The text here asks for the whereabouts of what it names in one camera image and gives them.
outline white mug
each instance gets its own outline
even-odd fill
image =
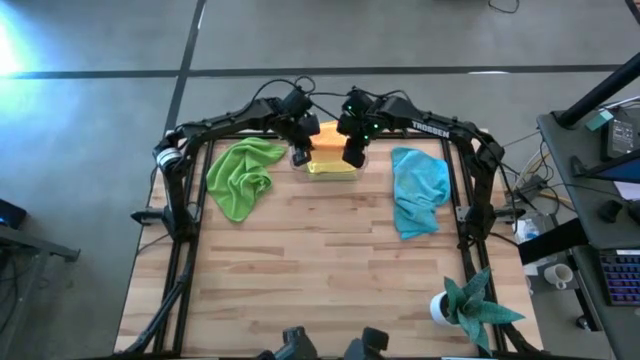
[[[544,278],[558,290],[564,290],[567,283],[573,280],[573,271],[565,264],[557,264],[544,270]]]

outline wooden table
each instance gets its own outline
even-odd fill
[[[217,142],[214,156],[231,143]],[[438,208],[435,234],[401,241],[395,230],[390,151],[396,146],[443,158],[437,140],[378,140],[369,147],[364,177],[351,183],[301,183],[283,159],[269,168],[273,189],[242,224],[229,222],[207,196],[183,355],[255,356],[277,350],[282,330],[296,325],[306,327],[322,356],[343,355],[365,326],[389,333],[389,356],[476,355],[460,328],[435,324],[428,311],[444,276],[464,284],[451,204]],[[464,189],[461,174],[457,179]],[[165,202],[157,176],[150,205]],[[493,204],[502,203],[496,181]],[[505,225],[493,231],[511,236]],[[160,225],[145,228],[140,246],[165,233]],[[158,309],[170,248],[166,239],[137,257],[116,350],[131,344]],[[518,250],[494,237],[487,249],[499,303],[526,316],[515,325],[541,348]]]

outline green towel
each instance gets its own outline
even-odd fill
[[[207,190],[229,220],[241,222],[249,216],[256,201],[271,189],[265,166],[285,152],[283,146],[250,137],[220,155],[207,173]]]

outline concrete floor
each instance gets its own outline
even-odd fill
[[[196,0],[0,0],[0,72],[178,70],[195,9]],[[474,121],[501,143],[535,131],[538,114],[566,108],[607,76],[562,66],[620,64],[640,45],[622,0],[523,2],[515,15],[470,0],[209,0],[200,25],[192,69],[559,66],[316,77],[326,91],[403,88],[421,108]],[[189,79],[176,120],[239,108],[266,79]],[[0,198],[30,212],[29,232],[82,248],[75,264],[49,262],[12,358],[111,352],[140,234],[128,214],[147,200],[151,148],[175,87],[175,78],[0,80]],[[616,98],[639,90],[636,81]],[[539,141],[507,148],[505,162],[520,168]],[[560,219],[571,216],[563,210]],[[611,356],[602,333],[573,326],[580,310],[572,293],[543,292],[533,302],[547,350]]]

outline orange sponge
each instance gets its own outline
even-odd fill
[[[356,169],[342,161],[342,150],[347,137],[338,133],[337,121],[320,124],[320,134],[311,137],[313,150],[311,162],[307,164],[310,173],[350,172]]]
[[[340,134],[336,128],[337,121],[320,124],[320,134],[311,136],[311,142],[316,150],[342,150],[347,137]]]

